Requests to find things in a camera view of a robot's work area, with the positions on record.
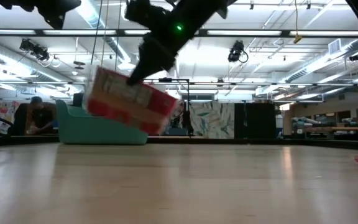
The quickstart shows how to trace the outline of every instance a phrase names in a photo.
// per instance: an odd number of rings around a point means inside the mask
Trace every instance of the wall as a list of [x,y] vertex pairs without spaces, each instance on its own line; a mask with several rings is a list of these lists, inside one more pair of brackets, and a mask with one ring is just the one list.
[[345,100],[339,100],[338,95],[328,98],[325,103],[317,105],[296,104],[292,105],[293,116],[313,116],[317,114],[351,111],[351,116],[357,116],[358,109],[358,92],[345,93]]

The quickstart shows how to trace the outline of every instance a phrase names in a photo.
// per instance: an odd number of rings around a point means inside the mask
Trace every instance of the person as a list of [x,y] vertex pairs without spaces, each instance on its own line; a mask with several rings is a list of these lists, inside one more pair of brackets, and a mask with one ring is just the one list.
[[32,126],[29,134],[49,134],[53,132],[53,113],[44,107],[44,103],[39,96],[31,98],[30,107],[32,110]]

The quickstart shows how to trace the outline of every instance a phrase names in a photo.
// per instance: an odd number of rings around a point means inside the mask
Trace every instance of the teal container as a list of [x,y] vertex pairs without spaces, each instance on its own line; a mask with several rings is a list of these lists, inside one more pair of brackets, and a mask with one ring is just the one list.
[[95,117],[83,108],[56,101],[59,139],[64,144],[143,145],[148,135],[125,124]]

